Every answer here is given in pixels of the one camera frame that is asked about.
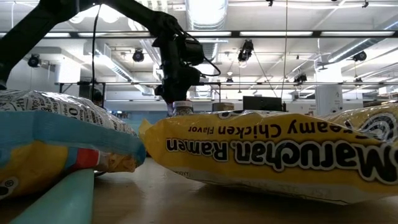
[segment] blue foam tube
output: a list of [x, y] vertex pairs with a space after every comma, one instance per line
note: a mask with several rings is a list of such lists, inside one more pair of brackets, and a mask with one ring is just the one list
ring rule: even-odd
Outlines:
[[89, 224], [93, 211], [94, 171], [76, 171], [39, 198], [12, 224]]

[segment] table surface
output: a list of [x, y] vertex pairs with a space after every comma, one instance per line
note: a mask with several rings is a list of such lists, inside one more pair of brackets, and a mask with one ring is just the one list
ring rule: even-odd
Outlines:
[[[0, 223], [38, 196], [0, 202]], [[398, 197], [355, 205], [254, 194], [185, 179], [147, 159], [95, 180], [93, 223], [398, 223]]]

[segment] black robotic arm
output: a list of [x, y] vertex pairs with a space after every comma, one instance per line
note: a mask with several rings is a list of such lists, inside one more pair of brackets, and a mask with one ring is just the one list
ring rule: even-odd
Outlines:
[[6, 89], [12, 68], [58, 23], [96, 4], [106, 4], [139, 22], [156, 37], [164, 79], [155, 90], [167, 103], [186, 100], [188, 89], [198, 85], [201, 73], [190, 65], [205, 59], [200, 43], [179, 26], [176, 18], [152, 11], [133, 0], [40, 0], [23, 20], [0, 40], [0, 90]]

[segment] maruchan ramen package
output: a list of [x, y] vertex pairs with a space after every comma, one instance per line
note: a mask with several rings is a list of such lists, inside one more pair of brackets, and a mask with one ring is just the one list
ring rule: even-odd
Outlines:
[[126, 123], [84, 98], [3, 90], [0, 124], [0, 200], [44, 190], [78, 169], [134, 172], [146, 156]]
[[160, 165], [208, 184], [349, 204], [398, 195], [398, 106], [316, 118], [230, 111], [143, 122]]

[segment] computer monitor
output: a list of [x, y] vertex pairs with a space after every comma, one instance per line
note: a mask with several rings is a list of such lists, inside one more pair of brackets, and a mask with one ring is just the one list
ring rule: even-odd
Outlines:
[[244, 96], [243, 109], [283, 111], [282, 99], [276, 97]]

